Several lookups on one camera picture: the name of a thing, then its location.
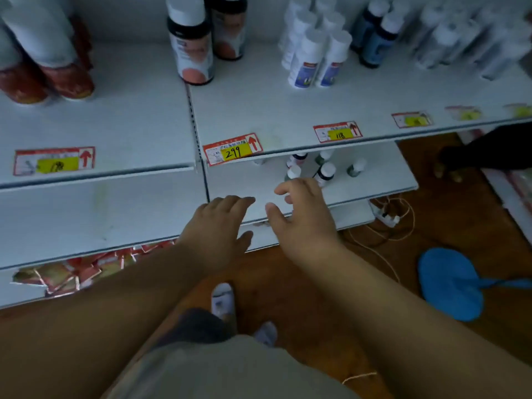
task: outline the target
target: yellow label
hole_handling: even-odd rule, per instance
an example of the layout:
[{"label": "yellow label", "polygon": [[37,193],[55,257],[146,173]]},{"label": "yellow label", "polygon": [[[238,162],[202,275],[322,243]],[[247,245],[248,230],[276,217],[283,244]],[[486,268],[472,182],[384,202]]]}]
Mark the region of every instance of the yellow label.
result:
[{"label": "yellow label", "polygon": [[423,116],[407,116],[404,118],[404,123],[408,127],[427,126],[429,124],[427,118]]},{"label": "yellow label", "polygon": [[79,169],[78,157],[45,158],[37,161],[37,172],[53,173],[61,171],[77,171]]},{"label": "yellow label", "polygon": [[468,110],[460,112],[460,120],[479,120],[482,113],[476,110]]},{"label": "yellow label", "polygon": [[346,140],[348,138],[353,138],[353,133],[351,129],[338,129],[338,130],[329,130],[327,132],[331,140]]},{"label": "yellow label", "polygon": [[237,146],[222,148],[220,149],[220,153],[222,153],[224,161],[237,160],[252,154],[251,147],[249,147],[247,141]]},{"label": "yellow label", "polygon": [[532,116],[532,106],[516,106],[513,110],[513,117],[516,119],[529,116]]}]

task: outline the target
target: red arrow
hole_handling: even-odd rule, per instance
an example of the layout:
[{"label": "red arrow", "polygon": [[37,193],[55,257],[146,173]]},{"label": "red arrow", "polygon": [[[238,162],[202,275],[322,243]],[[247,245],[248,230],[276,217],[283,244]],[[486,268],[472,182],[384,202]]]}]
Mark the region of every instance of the red arrow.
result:
[{"label": "red arrow", "polygon": [[85,150],[79,157],[83,160],[83,168],[85,168],[87,166],[87,160],[93,156],[89,151]]},{"label": "red arrow", "polygon": [[255,143],[257,142],[257,140],[255,140],[253,137],[249,137],[249,140],[248,140],[247,142],[248,142],[248,144],[253,145],[253,149],[254,149],[255,151],[258,151],[257,146],[255,145]]}]

